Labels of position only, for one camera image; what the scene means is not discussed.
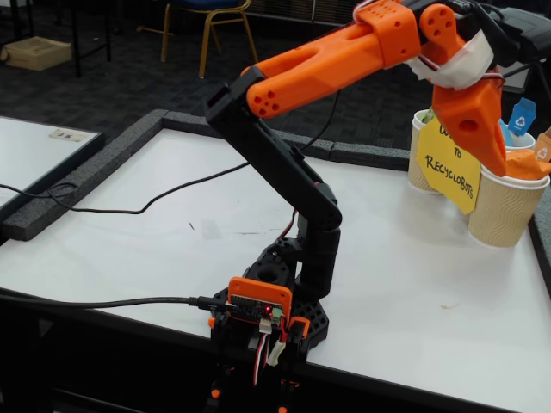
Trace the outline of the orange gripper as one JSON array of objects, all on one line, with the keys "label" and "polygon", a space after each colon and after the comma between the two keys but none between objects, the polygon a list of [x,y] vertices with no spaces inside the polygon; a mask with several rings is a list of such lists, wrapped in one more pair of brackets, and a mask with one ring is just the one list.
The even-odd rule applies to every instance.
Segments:
[{"label": "orange gripper", "polygon": [[501,130],[500,78],[482,79],[461,90],[434,86],[432,108],[461,147],[496,176],[506,173],[505,139]]}]

